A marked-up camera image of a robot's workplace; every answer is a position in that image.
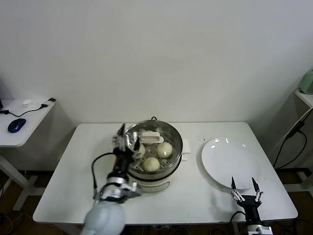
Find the white plate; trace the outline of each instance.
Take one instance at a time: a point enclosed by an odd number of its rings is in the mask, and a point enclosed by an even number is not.
[[[202,150],[202,162],[209,175],[221,185],[231,188],[234,177],[237,189],[252,187],[261,168],[257,157],[244,144],[229,138],[209,141]]]

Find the computer mouse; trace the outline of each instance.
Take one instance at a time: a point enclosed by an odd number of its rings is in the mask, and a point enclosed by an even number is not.
[[[25,122],[26,119],[24,118],[18,118],[16,120],[13,120],[8,126],[8,132],[10,133],[18,132],[24,126]]]

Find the small white desk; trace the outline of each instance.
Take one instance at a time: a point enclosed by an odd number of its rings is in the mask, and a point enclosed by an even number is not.
[[[250,127],[244,122],[172,123],[184,139],[189,140],[191,153],[181,162],[171,178],[171,185],[158,193],[145,193],[122,204],[126,224],[201,224],[229,222],[241,210],[230,190],[221,188],[204,171],[201,163],[203,145],[213,138],[242,140],[257,156],[261,165],[258,181],[264,195],[259,208],[262,220],[292,219],[298,212],[279,180]],[[53,223],[70,235],[75,224],[83,224],[91,209],[91,162],[112,150],[112,136],[121,124],[81,124],[75,130],[37,208],[33,219]],[[98,185],[103,185],[112,170],[113,156],[95,166]],[[246,194],[255,194],[253,189]],[[239,215],[236,221],[244,221]]]
[[[313,107],[313,94],[303,94],[296,90],[294,92],[309,108]],[[310,157],[312,151],[308,152],[306,157]],[[313,174],[307,177],[304,172],[297,172],[299,178],[302,180],[300,184],[284,185],[288,192],[303,192],[307,191],[313,198]]]
[[[25,111],[39,108],[40,105],[46,100],[34,100],[34,104],[28,106],[27,108],[21,106],[23,101],[24,100],[2,100],[3,109],[7,109],[16,115],[20,115]],[[20,117],[26,119],[26,123],[20,129],[20,131],[16,133],[9,133],[7,128],[11,121],[18,119],[18,117],[15,117],[11,114],[0,114],[0,147],[15,148],[25,144],[40,122],[44,119],[46,114],[51,110],[53,105],[54,103],[46,108],[27,113]],[[16,201],[13,210],[21,210],[25,200],[27,199],[27,196],[41,196],[43,194],[45,190],[44,188],[35,188],[33,186],[34,182],[37,180],[37,176],[32,176],[29,180],[27,180],[2,155],[0,155],[0,169],[10,177],[10,179],[4,185],[3,191],[5,191],[10,185],[11,180],[15,181],[24,189]]]

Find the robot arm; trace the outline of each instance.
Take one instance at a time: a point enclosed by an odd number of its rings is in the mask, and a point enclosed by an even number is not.
[[[85,217],[81,235],[119,235],[125,226],[125,212],[120,204],[128,198],[141,195],[137,183],[130,185],[127,176],[130,163],[138,155],[139,138],[134,145],[134,151],[130,150],[123,124],[113,137],[113,144],[113,154],[116,156],[113,170],[99,192],[94,188],[95,201]]]

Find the light green object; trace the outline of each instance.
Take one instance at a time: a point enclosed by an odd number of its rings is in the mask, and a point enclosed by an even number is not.
[[[313,94],[313,69],[303,76],[299,84],[299,90],[304,94]]]

